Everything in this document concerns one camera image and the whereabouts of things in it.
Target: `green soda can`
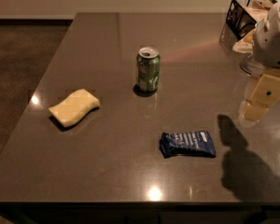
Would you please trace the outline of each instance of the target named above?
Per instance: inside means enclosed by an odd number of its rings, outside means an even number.
[[[144,47],[137,55],[137,86],[141,91],[155,91],[159,84],[160,54],[152,47]]]

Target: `dark gray tabletop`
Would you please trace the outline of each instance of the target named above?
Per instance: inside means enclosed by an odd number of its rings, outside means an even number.
[[[280,203],[280,102],[253,128],[238,124],[248,76],[224,24],[225,14],[77,14],[1,154],[0,202]],[[161,54],[150,97],[133,92],[143,46]],[[65,131],[48,108],[78,89],[102,105]],[[199,130],[216,158],[162,156],[163,132]]]

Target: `snack bar wrapper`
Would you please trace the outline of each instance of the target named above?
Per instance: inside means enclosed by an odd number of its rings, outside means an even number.
[[[208,131],[163,133],[160,140],[160,151],[165,159],[177,155],[208,158],[216,156],[215,146]]]

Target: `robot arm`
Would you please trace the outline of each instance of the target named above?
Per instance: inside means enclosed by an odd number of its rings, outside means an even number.
[[[253,126],[280,100],[280,3],[275,4],[253,34],[253,63],[262,74],[251,74],[239,113],[244,126]]]

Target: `floor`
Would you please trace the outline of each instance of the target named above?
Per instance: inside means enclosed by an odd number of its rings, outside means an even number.
[[[0,21],[0,153],[70,21]],[[10,222],[0,218],[0,224]]]

